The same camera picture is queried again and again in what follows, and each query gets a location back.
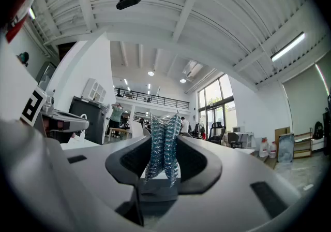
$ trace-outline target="white cabinet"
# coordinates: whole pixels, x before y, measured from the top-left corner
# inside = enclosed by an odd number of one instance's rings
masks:
[[[82,96],[84,98],[88,98],[90,100],[95,100],[102,103],[105,95],[106,90],[104,90],[104,88],[99,84],[99,82],[94,78],[89,78]]]

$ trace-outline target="wall light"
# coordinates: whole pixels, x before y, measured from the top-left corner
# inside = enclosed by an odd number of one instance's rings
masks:
[[[281,48],[278,52],[271,56],[271,60],[274,62],[275,60],[281,58],[284,54],[294,48],[297,44],[299,44],[305,38],[305,33],[301,32],[298,36],[296,36],[293,40],[291,40],[286,46]]]
[[[315,64],[315,67],[316,67],[317,71],[319,72],[320,77],[322,78],[322,81],[323,81],[324,86],[325,86],[326,94],[329,95],[330,92],[329,92],[329,89],[327,88],[327,84],[326,84],[326,82],[325,82],[325,79],[324,79],[324,76],[323,76],[323,74],[322,74],[322,71],[320,70],[320,68],[319,68],[319,66],[318,66],[317,64]]]
[[[29,15],[33,20],[36,18],[35,13],[33,12],[32,8],[29,9]]]

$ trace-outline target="large window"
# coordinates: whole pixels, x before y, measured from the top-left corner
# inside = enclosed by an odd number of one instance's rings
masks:
[[[228,75],[223,75],[198,92],[199,122],[203,123],[206,134],[213,123],[221,122],[227,132],[237,126],[237,114]]]
[[[216,102],[222,100],[222,93],[221,93],[221,88],[219,86],[218,80],[216,80],[214,83],[207,86],[205,88],[205,91],[206,91],[207,105],[210,105],[212,103],[216,103]]]

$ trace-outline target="plastic jug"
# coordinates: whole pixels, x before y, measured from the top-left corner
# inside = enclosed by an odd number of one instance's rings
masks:
[[[260,157],[266,157],[268,156],[268,142],[267,138],[262,138],[261,144],[260,144]]]
[[[269,157],[276,158],[276,154],[277,154],[277,146],[275,142],[273,142],[269,149]]]

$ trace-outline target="black backpack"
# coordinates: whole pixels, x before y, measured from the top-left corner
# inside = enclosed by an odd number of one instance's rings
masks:
[[[323,137],[323,135],[324,135],[324,129],[323,129],[322,123],[316,122],[313,138],[321,139]]]

